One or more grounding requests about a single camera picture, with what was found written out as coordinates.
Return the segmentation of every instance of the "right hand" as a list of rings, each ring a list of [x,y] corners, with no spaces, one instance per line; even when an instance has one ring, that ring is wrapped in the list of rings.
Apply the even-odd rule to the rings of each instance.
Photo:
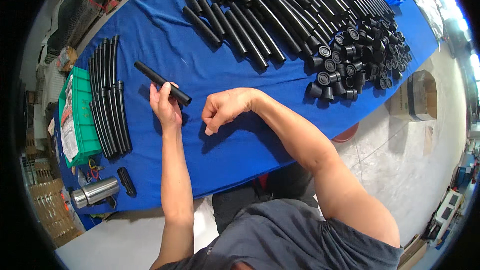
[[[252,102],[261,91],[250,87],[238,87],[207,97],[201,118],[207,124],[205,134],[219,132],[220,126],[231,123],[243,112],[252,110]]]

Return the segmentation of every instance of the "cardboard box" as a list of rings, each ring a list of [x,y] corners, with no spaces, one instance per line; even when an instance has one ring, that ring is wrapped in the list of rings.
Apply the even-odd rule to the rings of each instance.
[[[390,99],[390,115],[420,122],[437,119],[437,84],[427,71],[413,73]]]

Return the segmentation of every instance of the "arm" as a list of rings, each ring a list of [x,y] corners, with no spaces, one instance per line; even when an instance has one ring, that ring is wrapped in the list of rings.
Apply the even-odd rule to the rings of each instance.
[[[194,198],[182,142],[182,112],[169,97],[170,83],[160,91],[152,83],[150,105],[162,124],[162,208],[165,213],[160,254],[150,269],[194,254]]]
[[[399,248],[399,229],[380,201],[368,195],[340,159],[330,140],[312,123],[265,93],[237,88],[210,95],[202,119],[205,133],[240,113],[253,111],[278,135],[287,152],[314,178],[317,199],[326,219],[338,219],[357,231]]]

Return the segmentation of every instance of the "black pipe stack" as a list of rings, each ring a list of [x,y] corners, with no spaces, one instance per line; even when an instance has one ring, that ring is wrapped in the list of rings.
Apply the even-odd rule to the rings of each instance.
[[[123,99],[123,81],[117,81],[120,36],[105,38],[88,59],[93,124],[107,159],[132,151]]]

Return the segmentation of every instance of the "green plastic crate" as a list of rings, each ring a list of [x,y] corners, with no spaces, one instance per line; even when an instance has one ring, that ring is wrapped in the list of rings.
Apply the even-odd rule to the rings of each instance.
[[[75,136],[77,137],[78,154],[73,158],[71,163],[67,157],[65,157],[69,168],[77,165],[85,165],[88,163],[90,156],[102,152],[89,106],[92,101],[92,88],[90,87],[90,74],[88,71],[73,67],[70,75],[67,77],[67,81],[58,98],[60,121],[62,121],[63,108],[67,100],[65,90],[72,75],[72,113],[73,124],[75,125]]]

